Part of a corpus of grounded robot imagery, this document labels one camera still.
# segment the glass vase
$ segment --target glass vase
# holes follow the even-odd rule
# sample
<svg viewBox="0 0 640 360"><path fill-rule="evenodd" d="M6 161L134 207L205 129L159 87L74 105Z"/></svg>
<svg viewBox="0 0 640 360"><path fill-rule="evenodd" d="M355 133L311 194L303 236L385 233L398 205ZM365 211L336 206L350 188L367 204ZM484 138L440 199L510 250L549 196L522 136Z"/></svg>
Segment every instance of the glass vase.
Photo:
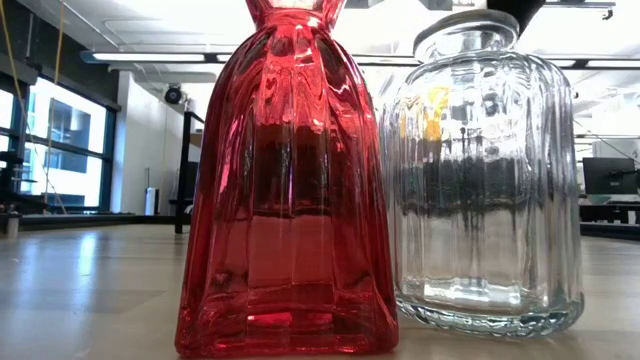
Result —
<svg viewBox="0 0 640 360"><path fill-rule="evenodd" d="M373 106L330 37L345 0L247 0L206 118L176 348L376 353L398 341Z"/></svg>
<svg viewBox="0 0 640 360"><path fill-rule="evenodd" d="M494 10L425 30L382 120L400 310L495 336L572 325L581 292L570 85Z"/></svg>

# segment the white wall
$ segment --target white wall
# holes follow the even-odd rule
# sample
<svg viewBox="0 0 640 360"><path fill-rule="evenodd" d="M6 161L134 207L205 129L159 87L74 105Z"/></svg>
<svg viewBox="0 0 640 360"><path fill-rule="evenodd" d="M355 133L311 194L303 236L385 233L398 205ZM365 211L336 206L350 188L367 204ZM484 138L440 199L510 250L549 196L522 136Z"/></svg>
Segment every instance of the white wall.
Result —
<svg viewBox="0 0 640 360"><path fill-rule="evenodd" d="M130 72L120 73L118 103L111 210L144 214L145 169L150 168L150 186L160 189L160 213L168 215L180 167L183 114L141 87Z"/></svg>

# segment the computer monitor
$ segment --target computer monitor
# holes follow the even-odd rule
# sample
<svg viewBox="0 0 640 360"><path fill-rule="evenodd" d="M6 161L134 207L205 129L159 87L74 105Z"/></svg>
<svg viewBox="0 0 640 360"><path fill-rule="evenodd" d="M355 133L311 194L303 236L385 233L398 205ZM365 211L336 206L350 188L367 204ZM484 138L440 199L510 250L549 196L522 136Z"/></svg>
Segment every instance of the computer monitor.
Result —
<svg viewBox="0 0 640 360"><path fill-rule="evenodd" d="M584 158L587 195L637 195L635 162L626 158Z"/></svg>

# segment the ceiling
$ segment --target ceiling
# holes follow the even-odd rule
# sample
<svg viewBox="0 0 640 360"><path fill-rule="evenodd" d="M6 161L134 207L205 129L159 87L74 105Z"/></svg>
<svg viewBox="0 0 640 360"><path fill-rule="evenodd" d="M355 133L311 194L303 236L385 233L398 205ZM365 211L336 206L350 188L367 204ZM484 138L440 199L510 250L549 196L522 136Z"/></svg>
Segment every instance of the ceiling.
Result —
<svg viewBox="0 0 640 360"><path fill-rule="evenodd" d="M59 24L59 0L19 1L46 21ZM65 32L96 51L233 51L254 31L241 0L64 1L73 9L65 13ZM640 33L640 1L616 3L613 18L606 21L601 11L543 8L519 49L550 57L640 57L640 37L632 35ZM345 9L333 34L352 54L411 54L415 35L447 14L428 11L421 0L384 0L370 8ZM221 66L146 65L140 69L130 67L138 73L137 81L152 91L181 82L208 92ZM640 84L640 71L568 71L567 76L581 94L578 112L589 111L608 88L632 89Z"/></svg>

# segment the clear glass jar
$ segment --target clear glass jar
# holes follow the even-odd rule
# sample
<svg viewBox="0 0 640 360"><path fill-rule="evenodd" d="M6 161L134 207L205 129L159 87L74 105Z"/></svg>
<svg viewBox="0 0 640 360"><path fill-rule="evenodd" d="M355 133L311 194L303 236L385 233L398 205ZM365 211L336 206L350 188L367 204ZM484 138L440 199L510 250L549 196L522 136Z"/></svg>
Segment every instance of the clear glass jar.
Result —
<svg viewBox="0 0 640 360"><path fill-rule="evenodd" d="M499 11L436 23L380 122L397 301L429 325L532 336L584 307L571 89L517 38Z"/></svg>

